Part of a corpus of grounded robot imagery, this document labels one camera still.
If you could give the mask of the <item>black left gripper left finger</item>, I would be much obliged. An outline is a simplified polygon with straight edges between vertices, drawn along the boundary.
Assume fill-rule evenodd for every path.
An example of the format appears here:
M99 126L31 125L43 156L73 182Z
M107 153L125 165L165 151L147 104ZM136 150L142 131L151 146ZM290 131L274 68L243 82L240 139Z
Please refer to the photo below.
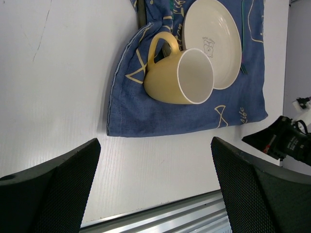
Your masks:
M2 233L77 233L97 169L101 145L79 147L0 179Z

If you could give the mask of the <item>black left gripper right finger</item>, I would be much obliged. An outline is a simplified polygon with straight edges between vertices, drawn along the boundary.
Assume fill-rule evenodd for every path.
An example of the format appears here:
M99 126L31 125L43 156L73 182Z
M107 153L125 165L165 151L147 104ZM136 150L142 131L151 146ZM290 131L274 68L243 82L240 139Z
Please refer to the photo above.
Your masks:
M311 178L246 153L219 137L211 151L234 233L309 233Z

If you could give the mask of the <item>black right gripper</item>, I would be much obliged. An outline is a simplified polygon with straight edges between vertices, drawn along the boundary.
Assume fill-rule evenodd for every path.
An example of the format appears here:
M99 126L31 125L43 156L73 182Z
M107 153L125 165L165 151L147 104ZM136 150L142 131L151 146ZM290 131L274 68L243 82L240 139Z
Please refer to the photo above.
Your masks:
M244 136L242 141L277 159L290 156L311 165L311 133L302 120L280 116L268 128Z

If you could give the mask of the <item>iridescent green fork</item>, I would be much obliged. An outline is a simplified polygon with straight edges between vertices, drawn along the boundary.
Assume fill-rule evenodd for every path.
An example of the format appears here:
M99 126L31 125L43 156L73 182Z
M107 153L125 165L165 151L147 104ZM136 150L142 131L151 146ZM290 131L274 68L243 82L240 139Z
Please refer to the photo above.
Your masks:
M244 0L241 1L241 14L242 14L242 40L241 40L241 46L242 46L242 60L241 60L241 71L244 75L247 75L247 69L246 66L244 64L243 61L243 55L244 55L244 43L245 43L245 39L244 39Z

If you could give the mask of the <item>yellow plastic cup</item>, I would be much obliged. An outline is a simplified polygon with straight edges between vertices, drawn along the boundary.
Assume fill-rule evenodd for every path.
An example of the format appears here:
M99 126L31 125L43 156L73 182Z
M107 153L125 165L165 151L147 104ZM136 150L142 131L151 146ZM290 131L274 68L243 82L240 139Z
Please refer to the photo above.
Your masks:
M161 39L169 44L171 53L155 62L155 49ZM181 51L171 33L160 32L150 44L143 86L151 98L164 103L202 104L214 88L213 67L200 49Z

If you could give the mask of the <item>blue fish-pattern cloth placemat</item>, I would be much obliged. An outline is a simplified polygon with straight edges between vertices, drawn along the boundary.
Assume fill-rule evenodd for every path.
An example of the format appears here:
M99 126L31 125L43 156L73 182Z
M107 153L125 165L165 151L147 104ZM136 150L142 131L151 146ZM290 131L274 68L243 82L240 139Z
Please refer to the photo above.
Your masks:
M106 130L108 136L149 137L192 133L257 122L267 117L263 96L264 1L244 1L244 55L247 75L238 74L225 90L214 90L200 105L156 101L143 88L148 50L159 32L171 32L182 41L184 17L190 0L175 0L172 19L169 0L145 0L146 25L126 45L112 80ZM241 0L224 0L242 33Z

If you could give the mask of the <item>cream round plate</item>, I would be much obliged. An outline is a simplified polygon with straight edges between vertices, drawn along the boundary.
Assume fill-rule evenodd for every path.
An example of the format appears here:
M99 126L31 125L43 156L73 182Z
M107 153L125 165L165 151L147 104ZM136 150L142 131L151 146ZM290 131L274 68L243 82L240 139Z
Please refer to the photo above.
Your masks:
M236 80L242 46L237 25L227 8L217 0L196 0L186 13L182 29L183 48L197 48L209 58L214 89L223 90Z

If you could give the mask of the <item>metal spoon green handle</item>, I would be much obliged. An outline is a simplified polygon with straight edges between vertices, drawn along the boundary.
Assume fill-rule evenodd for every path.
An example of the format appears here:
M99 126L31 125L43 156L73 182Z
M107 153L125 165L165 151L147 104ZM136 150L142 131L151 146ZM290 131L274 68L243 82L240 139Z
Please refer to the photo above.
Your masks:
M172 16L172 19L174 19L174 14L175 14L175 9L176 9L175 0L169 0L169 3L170 3L171 16Z

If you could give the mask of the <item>black handled knife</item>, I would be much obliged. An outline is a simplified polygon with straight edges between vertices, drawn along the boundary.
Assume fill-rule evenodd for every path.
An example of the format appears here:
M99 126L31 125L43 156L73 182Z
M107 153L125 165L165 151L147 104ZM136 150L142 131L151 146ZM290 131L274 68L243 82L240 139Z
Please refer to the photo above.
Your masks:
M146 10L145 10L145 1L144 0L137 0L137 7L138 7L138 28L146 25Z

